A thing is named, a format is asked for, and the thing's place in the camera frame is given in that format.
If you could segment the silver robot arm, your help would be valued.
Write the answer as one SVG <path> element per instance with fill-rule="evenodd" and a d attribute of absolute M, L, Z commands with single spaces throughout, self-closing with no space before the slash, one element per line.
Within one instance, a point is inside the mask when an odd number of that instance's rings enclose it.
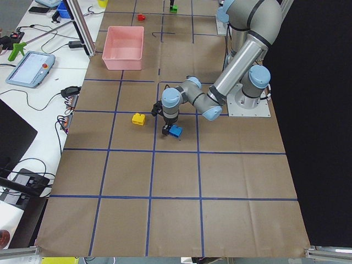
<path fill-rule="evenodd" d="M 283 22 L 282 5 L 277 1 L 224 1 L 216 18 L 232 30 L 231 53 L 224 58 L 221 75 L 207 93 L 198 78 L 190 76 L 175 87 L 166 87 L 154 104 L 152 115 L 165 121 L 163 135 L 170 135 L 178 121 L 179 106 L 189 102 L 204 118 L 213 121 L 222 113 L 227 95 L 236 84 L 242 88 L 236 95 L 237 105 L 253 109 L 269 85 L 269 70 L 257 65 L 276 40 Z"/>
<path fill-rule="evenodd" d="M 217 20 L 221 21 L 224 24 L 227 24 L 231 28 L 233 28 L 233 26 L 230 23 L 230 15 L 233 12 L 231 10 L 231 6 L 233 5 L 234 2 L 235 0 L 224 0 L 216 13 Z"/>

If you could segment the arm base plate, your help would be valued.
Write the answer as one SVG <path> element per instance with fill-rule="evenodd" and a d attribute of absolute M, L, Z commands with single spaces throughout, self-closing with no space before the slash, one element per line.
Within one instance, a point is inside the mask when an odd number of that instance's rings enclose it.
<path fill-rule="evenodd" d="M 243 93 L 242 84 L 236 84 L 227 95 L 228 115 L 230 117 L 270 118 L 271 113 L 266 96 L 265 90 L 262 90 L 258 98 L 249 98 Z"/>
<path fill-rule="evenodd" d="M 216 14 L 216 27 L 217 35 L 225 36 L 227 33 L 227 27 L 229 23 L 229 15 L 224 13 Z"/>

